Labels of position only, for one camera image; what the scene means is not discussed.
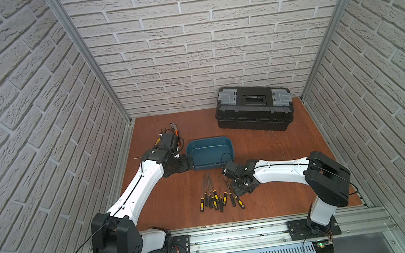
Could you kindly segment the file seven yellow black handle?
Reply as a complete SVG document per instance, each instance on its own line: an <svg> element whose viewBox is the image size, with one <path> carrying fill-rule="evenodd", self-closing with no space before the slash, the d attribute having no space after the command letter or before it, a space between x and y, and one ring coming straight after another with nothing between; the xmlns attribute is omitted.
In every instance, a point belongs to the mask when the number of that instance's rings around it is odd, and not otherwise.
<svg viewBox="0 0 405 253"><path fill-rule="evenodd" d="M229 196L229 192L228 192L228 185L227 185L227 181L225 179L224 176L221 177L222 179L222 184L223 184L223 198L222 198L222 205L224 207L227 206L227 201L228 201L228 196Z"/></svg>

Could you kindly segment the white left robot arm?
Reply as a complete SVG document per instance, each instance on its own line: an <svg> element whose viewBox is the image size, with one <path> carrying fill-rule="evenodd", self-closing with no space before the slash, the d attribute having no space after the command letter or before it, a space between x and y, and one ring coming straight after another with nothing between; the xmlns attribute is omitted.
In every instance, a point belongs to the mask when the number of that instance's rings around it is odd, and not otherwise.
<svg viewBox="0 0 405 253"><path fill-rule="evenodd" d="M121 197L91 222L93 253L170 253L169 230L137 229L138 219L155 185L162 178L194 169L193 158L166 149L150 149Z"/></svg>

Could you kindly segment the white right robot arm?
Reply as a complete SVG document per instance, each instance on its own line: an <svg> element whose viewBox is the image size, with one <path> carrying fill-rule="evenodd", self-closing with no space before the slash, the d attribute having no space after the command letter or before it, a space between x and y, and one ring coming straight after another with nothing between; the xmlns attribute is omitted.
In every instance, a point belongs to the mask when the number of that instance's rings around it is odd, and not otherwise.
<svg viewBox="0 0 405 253"><path fill-rule="evenodd" d="M308 213L308 226L325 230L337 208L349 204L351 171L321 152L288 161L248 160L246 164L229 161L222 174L231 180L238 196L251 194L261 184L297 183L309 186L317 195Z"/></svg>

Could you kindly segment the file eight yellow black handle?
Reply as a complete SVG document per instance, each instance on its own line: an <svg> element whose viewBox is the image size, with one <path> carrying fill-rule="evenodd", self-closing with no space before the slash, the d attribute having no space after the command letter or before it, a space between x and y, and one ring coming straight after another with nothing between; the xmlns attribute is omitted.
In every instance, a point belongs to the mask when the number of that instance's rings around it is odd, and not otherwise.
<svg viewBox="0 0 405 253"><path fill-rule="evenodd" d="M234 195L232 193L232 190L231 190L231 187L230 187L230 184L229 184L229 180L228 180L228 178L226 176L224 176L224 182L226 183L227 192L228 192L228 196L230 198L231 204L232 204L233 207L236 207L237 203L236 203L236 200L235 200Z"/></svg>

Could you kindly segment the teal plastic storage box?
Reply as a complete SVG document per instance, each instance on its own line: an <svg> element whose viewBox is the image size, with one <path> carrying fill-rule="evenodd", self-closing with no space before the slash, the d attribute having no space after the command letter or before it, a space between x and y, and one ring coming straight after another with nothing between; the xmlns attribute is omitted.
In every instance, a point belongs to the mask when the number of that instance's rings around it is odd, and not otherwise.
<svg viewBox="0 0 405 253"><path fill-rule="evenodd" d="M193 158L195 171L221 168L235 158L232 140L225 136L194 140L186 151Z"/></svg>

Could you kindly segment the file nine yellow black handle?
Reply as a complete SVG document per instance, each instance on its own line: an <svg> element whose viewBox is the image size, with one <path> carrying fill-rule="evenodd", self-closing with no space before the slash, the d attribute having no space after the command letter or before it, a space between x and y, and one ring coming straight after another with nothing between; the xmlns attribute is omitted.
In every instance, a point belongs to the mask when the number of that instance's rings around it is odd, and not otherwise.
<svg viewBox="0 0 405 253"><path fill-rule="evenodd" d="M246 206L244 205L244 203L240 200L239 196L237 195L236 191L234 191L233 188L231 188L234 200L237 202L237 204L242 208L245 209Z"/></svg>

